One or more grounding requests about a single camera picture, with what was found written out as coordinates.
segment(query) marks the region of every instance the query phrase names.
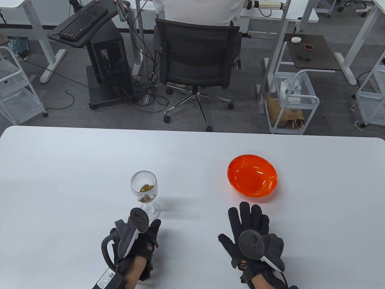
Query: chair wheel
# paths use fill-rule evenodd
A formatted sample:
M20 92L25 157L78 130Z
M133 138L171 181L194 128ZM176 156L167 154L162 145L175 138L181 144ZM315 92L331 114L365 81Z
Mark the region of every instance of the chair wheel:
M166 115L166 116L163 117L163 121L164 121L165 123L170 123L170 122L171 122L171 117L168 116L168 115Z

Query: chair backrest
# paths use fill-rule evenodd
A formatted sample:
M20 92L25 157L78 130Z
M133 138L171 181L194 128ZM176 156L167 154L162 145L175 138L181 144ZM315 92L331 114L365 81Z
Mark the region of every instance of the chair backrest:
M156 19L156 29L161 40L159 78L163 84L229 86L239 27Z

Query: computer tower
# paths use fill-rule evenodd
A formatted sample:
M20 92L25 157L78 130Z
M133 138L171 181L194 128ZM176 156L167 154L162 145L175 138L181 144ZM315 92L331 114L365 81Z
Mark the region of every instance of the computer tower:
M118 28L108 21L90 41L89 53L96 80L112 94L120 94L133 101L136 92L128 65L123 37Z

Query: white shirt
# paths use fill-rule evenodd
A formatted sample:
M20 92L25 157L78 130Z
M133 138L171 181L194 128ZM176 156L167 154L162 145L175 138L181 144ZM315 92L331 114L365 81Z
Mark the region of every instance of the white shirt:
M245 0L152 0L166 20L199 25L228 26L237 20Z

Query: chair base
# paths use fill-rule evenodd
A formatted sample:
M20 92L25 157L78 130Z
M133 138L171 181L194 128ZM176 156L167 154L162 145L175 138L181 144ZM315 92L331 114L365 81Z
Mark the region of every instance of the chair base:
M166 87L167 87L167 94L171 94L170 93L171 90L172 89L176 89L176 90L188 93L188 96L185 97L184 99L182 99L180 102L178 102L176 105L174 105L170 109L168 109L165 113L163 113L163 120L164 120L165 123L170 123L170 121L171 121L170 116L167 115L169 112L171 112L172 110L174 110L178 106L182 105L187 100L192 99L192 100L195 100L196 103L198 104L199 110L200 110L201 115L203 117L203 121L204 121L204 123L206 125L206 131L212 132L213 128L211 126L209 126L209 124L207 122L206 116L204 115L204 112L203 112L203 109L202 109L201 102L199 100L199 97L206 97L206 98L210 98L210 99L226 101L228 103L227 106L228 106L229 109L233 109L234 108L234 104L232 103L231 99L220 97L220 96L207 95L207 94L200 93L199 92L200 87L198 88L198 92L197 93L193 93L192 91L188 91L186 89L183 89L183 88L180 88L180 87L176 87L176 86L167 85Z

